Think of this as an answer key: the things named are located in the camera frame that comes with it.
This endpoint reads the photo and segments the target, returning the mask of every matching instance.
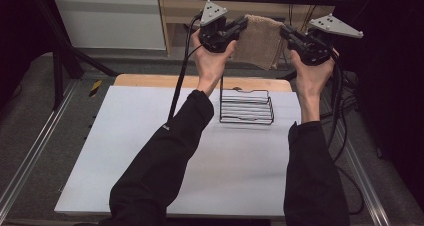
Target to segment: wire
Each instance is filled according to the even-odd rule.
[[[336,162],[340,156],[342,155],[345,147],[346,147],[346,141],[347,141],[347,124],[346,124],[346,117],[344,115],[344,105],[345,105],[346,101],[343,101],[342,104],[342,108],[341,108],[341,117],[342,117],[342,123],[343,123],[343,128],[344,128],[344,135],[343,135],[343,143],[342,143],[342,147],[340,148],[339,152],[337,153],[336,157],[334,157],[333,162]]]
[[[355,97],[355,95],[354,95],[354,91],[351,91],[351,90],[348,90],[347,88],[344,88],[347,92],[349,92],[351,95],[350,96],[348,96],[347,98],[346,98],[346,100],[347,99],[350,99],[350,98],[352,98],[352,97]],[[325,119],[325,118],[328,118],[328,117],[330,117],[330,116],[332,116],[333,115],[333,110],[331,110],[330,112],[327,112],[327,113],[322,113],[321,115],[320,115],[320,119],[321,120],[323,120],[323,119]]]
[[[345,115],[347,115],[348,113],[350,113],[350,111],[352,110],[352,108],[354,108],[355,106],[357,106],[357,103],[358,103],[355,98],[353,100],[349,100],[349,101],[348,101],[348,98],[343,101],[346,104],[345,106],[343,106],[343,110],[345,112]],[[332,111],[331,112],[324,113],[324,114],[321,114],[320,115],[321,121],[324,120],[324,119],[326,119],[326,118],[331,117],[332,115],[333,115],[333,112]],[[322,125],[327,124],[329,122],[332,122],[332,120],[323,122]]]
[[[191,56],[191,54],[194,51],[196,51],[198,48],[200,48],[200,47],[197,47],[195,50],[193,50],[193,52],[191,52],[190,54],[188,53],[188,50],[190,48],[191,30],[193,28],[194,23],[197,20],[201,19],[201,17],[202,17],[202,12],[199,13],[198,15],[194,16],[194,18],[191,20],[191,23],[190,23],[190,26],[189,26],[189,29],[188,29],[188,32],[187,32],[185,52],[184,52],[184,60],[183,60],[183,63],[181,65],[181,71],[180,71],[180,76],[178,77],[177,85],[175,86],[174,97],[172,99],[171,108],[169,109],[168,121],[171,120],[174,117],[175,108],[177,107],[178,98],[180,97],[181,87],[183,85],[184,76],[185,76],[185,72],[186,72],[186,69],[187,69],[188,58]]]
[[[359,209],[353,212],[349,212],[350,215],[358,215],[360,214],[365,207],[365,200],[364,200],[364,194],[362,193],[361,189],[359,188],[359,185],[355,182],[355,180],[349,176],[349,174],[344,171],[342,168],[336,165],[336,168],[347,178],[349,181],[355,186],[356,190],[359,193],[359,197],[361,198],[361,205],[359,206]]]
[[[303,21],[302,28],[300,29],[300,31],[302,31],[304,28],[307,28],[306,25],[311,20],[312,14],[314,13],[316,7],[317,5],[314,5],[313,8],[312,8],[312,5],[309,6],[308,12],[306,12],[306,17],[305,17],[305,20]]]
[[[361,10],[359,10],[359,12],[355,15],[355,17],[350,21],[349,25],[352,25],[356,21],[356,19],[358,19],[358,17],[362,14],[362,12],[365,10],[365,7],[369,4],[370,1],[371,0],[367,0],[364,3],[364,6],[362,6]]]
[[[293,18],[293,4],[289,4],[289,22],[290,26],[292,26],[291,20]]]
[[[342,97],[342,94],[343,94],[343,71],[342,71],[342,69],[341,69],[341,67],[338,63],[338,56],[333,50],[331,50],[331,57],[333,58],[333,60],[335,62],[334,69],[335,69],[336,73],[335,73],[334,76],[336,77],[336,80],[334,81],[333,89],[336,90],[336,93],[335,93],[334,100],[332,102],[333,103],[333,105],[332,105],[333,122],[332,122],[332,125],[331,125],[330,135],[329,135],[328,140],[327,140],[327,148],[330,148],[331,142],[333,141],[334,134],[336,132],[337,121],[338,121],[338,118],[339,118],[339,109],[340,109],[339,106],[340,106],[341,97]]]
[[[203,45],[205,45],[205,44],[201,44],[201,45],[197,46],[195,49],[193,49],[193,51],[191,51],[191,53],[188,55],[188,57],[190,58],[190,56],[191,56],[194,52],[196,52],[196,50],[198,50],[200,47],[203,47]]]

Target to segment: wire rack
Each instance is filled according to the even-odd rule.
[[[221,123],[271,125],[274,122],[268,90],[224,89],[221,78],[219,106]]]

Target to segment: silver mounting bracket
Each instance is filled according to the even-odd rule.
[[[364,33],[362,31],[358,31],[350,27],[340,19],[334,17],[333,14],[329,14],[318,19],[312,19],[309,21],[309,25],[326,33],[338,34],[353,38],[364,37]]]
[[[227,13],[227,9],[217,4],[212,3],[210,0],[206,2],[205,8],[203,9],[202,19],[200,19],[200,26],[206,26],[216,19],[222,17]]]

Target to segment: beige cloth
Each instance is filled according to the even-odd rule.
[[[247,28],[240,33],[233,61],[250,63],[265,70],[277,68],[283,46],[280,36],[283,23],[254,15],[246,17]]]

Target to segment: person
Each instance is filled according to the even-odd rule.
[[[200,45],[199,31],[192,35]],[[178,113],[160,127],[136,155],[110,193],[111,217],[99,222],[109,226],[157,226],[166,223],[166,208],[180,190],[188,160],[195,153],[202,131],[214,110],[209,96],[224,72],[237,42],[224,53],[195,52],[199,83]],[[297,70],[301,124],[289,131],[290,158],[284,201],[287,225],[349,225],[340,177],[327,151],[319,122],[320,94],[334,62],[316,67],[301,63],[291,51]]]

